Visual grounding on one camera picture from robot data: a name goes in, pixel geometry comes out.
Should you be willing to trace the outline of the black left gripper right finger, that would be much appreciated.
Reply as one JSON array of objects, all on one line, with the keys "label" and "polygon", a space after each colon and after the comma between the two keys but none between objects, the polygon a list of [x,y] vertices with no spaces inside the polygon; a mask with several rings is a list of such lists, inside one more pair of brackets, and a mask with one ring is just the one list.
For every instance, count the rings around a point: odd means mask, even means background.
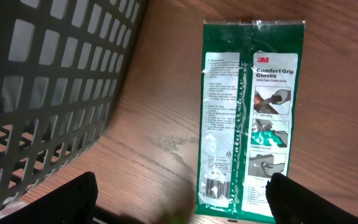
[{"label": "black left gripper right finger", "polygon": [[266,185],[266,198],[275,223],[358,224],[358,217],[335,206],[281,173]]}]

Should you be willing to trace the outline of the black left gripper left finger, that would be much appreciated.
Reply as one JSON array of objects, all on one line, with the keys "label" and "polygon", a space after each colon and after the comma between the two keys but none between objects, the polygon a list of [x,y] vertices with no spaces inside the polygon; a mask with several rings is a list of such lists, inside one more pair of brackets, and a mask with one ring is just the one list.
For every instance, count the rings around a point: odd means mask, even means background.
[{"label": "black left gripper left finger", "polygon": [[0,219],[0,224],[89,224],[93,221],[98,186],[85,172],[24,208]]}]

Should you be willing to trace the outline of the grey plastic mesh basket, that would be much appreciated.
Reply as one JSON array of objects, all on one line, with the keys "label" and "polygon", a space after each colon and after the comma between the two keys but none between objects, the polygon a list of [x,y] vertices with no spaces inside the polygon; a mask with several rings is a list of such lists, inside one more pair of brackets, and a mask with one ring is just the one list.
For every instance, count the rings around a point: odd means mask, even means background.
[{"label": "grey plastic mesh basket", "polygon": [[102,136],[146,7],[0,0],[0,211]]}]

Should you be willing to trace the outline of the green 3M gloves package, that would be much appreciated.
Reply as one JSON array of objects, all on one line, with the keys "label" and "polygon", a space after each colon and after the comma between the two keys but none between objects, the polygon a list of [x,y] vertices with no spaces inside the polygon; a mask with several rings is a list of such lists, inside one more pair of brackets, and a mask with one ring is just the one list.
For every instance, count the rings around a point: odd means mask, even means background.
[{"label": "green 3M gloves package", "polygon": [[197,214],[274,222],[265,187],[288,174],[305,27],[204,23]]}]

